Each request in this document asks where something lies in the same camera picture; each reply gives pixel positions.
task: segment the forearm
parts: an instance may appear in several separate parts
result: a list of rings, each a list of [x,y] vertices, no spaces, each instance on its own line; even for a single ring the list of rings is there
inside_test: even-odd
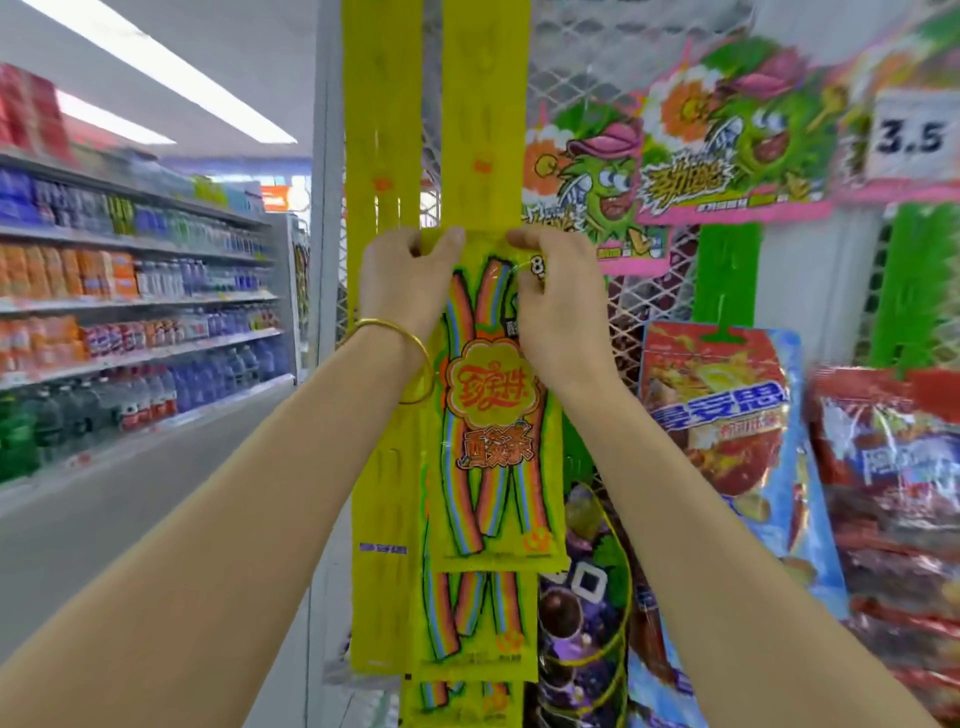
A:
[[[358,331],[14,654],[0,724],[240,726],[419,356]]]
[[[562,396],[715,728],[935,725],[618,382]]]

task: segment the shelf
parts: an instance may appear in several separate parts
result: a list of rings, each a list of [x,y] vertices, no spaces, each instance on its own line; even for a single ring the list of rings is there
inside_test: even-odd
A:
[[[166,359],[170,356],[179,356],[180,354],[193,352],[206,352],[210,349],[219,349],[220,347],[229,347],[236,344],[244,344],[257,339],[266,339],[271,336],[278,336],[283,331],[279,328],[264,328],[261,331],[248,331],[246,333],[237,333],[231,336],[215,336],[211,339],[200,339],[198,341],[188,341],[183,344],[176,344],[172,347],[157,347],[155,349],[144,349],[139,352],[126,352],[113,356],[102,356],[94,361],[87,362],[76,367],[68,369],[57,369],[55,371],[41,371],[35,373],[29,372],[11,372],[0,376],[0,391],[16,389],[17,387],[26,387],[31,384],[39,384],[44,381],[54,381],[56,379],[65,379],[72,376],[84,376],[104,372],[107,369],[116,369],[117,367],[130,367],[142,364],[145,361],[155,361],[157,359]]]
[[[87,311],[101,308],[143,308],[146,306],[204,305],[206,303],[258,303],[276,301],[267,291],[219,293],[188,299],[70,299],[62,301],[15,301],[0,298],[0,314],[40,313],[44,311]]]
[[[201,425],[209,422],[251,400],[267,397],[284,387],[292,390],[293,386],[293,375],[278,376],[244,392],[238,392],[212,404],[161,420],[113,442],[80,452],[63,462],[43,468],[33,475],[0,483],[0,519],[30,502],[65,489],[75,482],[78,476],[89,473],[93,468],[116,465],[138,453],[160,447],[165,441],[166,434],[181,431],[187,425]]]
[[[247,263],[273,264],[273,261],[269,258],[247,255],[245,253],[227,253],[216,250],[195,251],[183,248],[167,240],[157,240],[151,237],[98,235],[95,232],[75,231],[69,228],[0,225],[0,237],[19,237],[55,243],[95,245],[100,248],[116,248],[117,250],[123,251],[146,251],[149,253],[167,253],[171,255],[187,255],[189,257],[242,260]]]
[[[150,190],[140,189],[133,184],[125,182],[104,180],[81,169],[69,167],[56,160],[27,157],[12,152],[10,149],[0,151],[0,166],[22,169],[24,172],[32,172],[53,182],[76,184],[77,186],[96,189],[109,194],[129,195],[130,197],[152,205],[171,207],[197,215],[206,215],[207,217],[226,220],[248,228],[267,225],[263,219],[256,215],[244,214],[199,201],[181,200],[178,197],[171,197]]]

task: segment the bangle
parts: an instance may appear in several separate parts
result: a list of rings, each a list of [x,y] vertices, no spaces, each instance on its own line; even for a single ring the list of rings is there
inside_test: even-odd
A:
[[[349,341],[350,337],[353,336],[353,334],[355,334],[361,328],[369,327],[369,326],[390,328],[396,331],[401,336],[404,336],[405,338],[410,339],[410,341],[416,344],[417,347],[420,349],[420,353],[423,354],[423,361],[426,366],[425,371],[427,374],[427,379],[430,382],[429,387],[427,388],[426,392],[424,392],[422,395],[417,397],[415,400],[411,400],[411,401],[400,400],[400,404],[420,404],[422,401],[424,401],[430,395],[432,395],[435,382],[433,377],[433,367],[430,366],[430,352],[426,350],[426,347],[423,345],[423,342],[420,340],[418,336],[410,333],[410,331],[402,327],[400,324],[395,324],[392,321],[386,321],[384,319],[360,319],[358,322],[356,322],[356,324],[353,325],[353,330],[349,334],[347,334],[346,338],[344,338],[343,341],[340,342],[340,346],[343,346],[347,341]]]

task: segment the fluorescent light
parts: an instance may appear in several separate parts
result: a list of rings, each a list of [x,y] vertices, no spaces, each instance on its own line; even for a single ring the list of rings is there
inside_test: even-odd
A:
[[[100,0],[23,0],[261,144],[297,140]]]
[[[100,109],[86,101],[71,96],[68,93],[57,89],[57,103],[60,105],[60,111],[67,116],[85,121],[95,127],[106,129],[108,132],[119,134],[137,144],[176,144],[173,139],[168,139],[163,134],[153,132],[139,124],[134,124],[115,113],[110,113],[105,109]]]

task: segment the person's left hand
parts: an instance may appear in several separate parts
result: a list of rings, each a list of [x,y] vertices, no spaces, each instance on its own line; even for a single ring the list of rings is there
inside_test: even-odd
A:
[[[444,312],[466,240],[463,228],[450,228],[430,255],[420,255],[419,231],[379,235],[364,251],[360,318],[390,321],[425,344]]]

